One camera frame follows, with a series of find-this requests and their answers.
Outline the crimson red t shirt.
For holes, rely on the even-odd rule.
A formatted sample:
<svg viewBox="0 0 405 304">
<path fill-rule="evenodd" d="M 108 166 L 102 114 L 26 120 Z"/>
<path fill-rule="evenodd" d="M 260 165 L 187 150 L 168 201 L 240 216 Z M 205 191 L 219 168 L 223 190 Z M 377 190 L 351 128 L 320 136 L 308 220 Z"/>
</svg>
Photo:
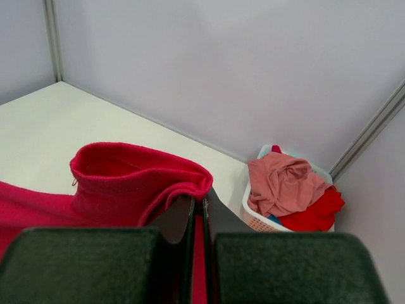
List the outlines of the crimson red t shirt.
<svg viewBox="0 0 405 304">
<path fill-rule="evenodd" d="M 70 169 L 75 194 L 42 193 L 1 184 L 1 261 L 32 228 L 142 228 L 185 196 L 200 203 L 212 175 L 193 161 L 120 142 L 81 148 Z"/>
</svg>

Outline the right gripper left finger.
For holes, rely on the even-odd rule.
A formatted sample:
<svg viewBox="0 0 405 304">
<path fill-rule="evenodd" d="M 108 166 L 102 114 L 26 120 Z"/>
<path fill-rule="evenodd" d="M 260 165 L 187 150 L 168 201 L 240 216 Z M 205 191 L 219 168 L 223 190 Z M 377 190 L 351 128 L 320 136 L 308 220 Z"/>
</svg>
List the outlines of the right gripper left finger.
<svg viewBox="0 0 405 304">
<path fill-rule="evenodd" d="M 2 303 L 190 303 L 195 201 L 142 228 L 32 228 L 1 261 Z"/>
</svg>

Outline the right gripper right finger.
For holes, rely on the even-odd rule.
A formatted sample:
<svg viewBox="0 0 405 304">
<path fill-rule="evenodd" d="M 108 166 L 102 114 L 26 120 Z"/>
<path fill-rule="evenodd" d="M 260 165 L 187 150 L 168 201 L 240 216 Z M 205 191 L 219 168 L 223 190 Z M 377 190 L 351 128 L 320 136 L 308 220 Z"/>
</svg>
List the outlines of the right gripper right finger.
<svg viewBox="0 0 405 304">
<path fill-rule="evenodd" d="M 202 203 L 209 303 L 388 303 L 353 235 L 256 232 L 214 190 Z"/>
</svg>

